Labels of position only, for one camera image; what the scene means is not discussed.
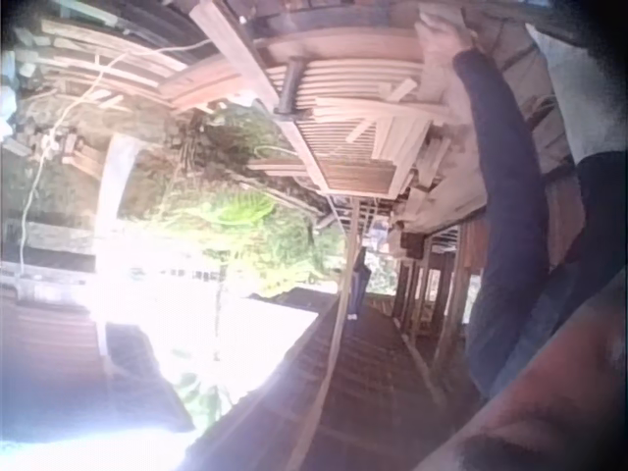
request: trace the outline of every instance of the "wooden floor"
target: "wooden floor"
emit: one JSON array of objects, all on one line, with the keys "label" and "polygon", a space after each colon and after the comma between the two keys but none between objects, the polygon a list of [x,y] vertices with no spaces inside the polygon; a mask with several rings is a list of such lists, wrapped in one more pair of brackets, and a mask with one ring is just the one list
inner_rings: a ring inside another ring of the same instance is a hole
[{"label": "wooden floor", "polygon": [[[185,471],[278,471],[327,365],[335,310],[276,381],[244,399],[188,452]],[[347,323],[325,409],[302,471],[407,470],[450,429],[392,321],[365,309]]]}]

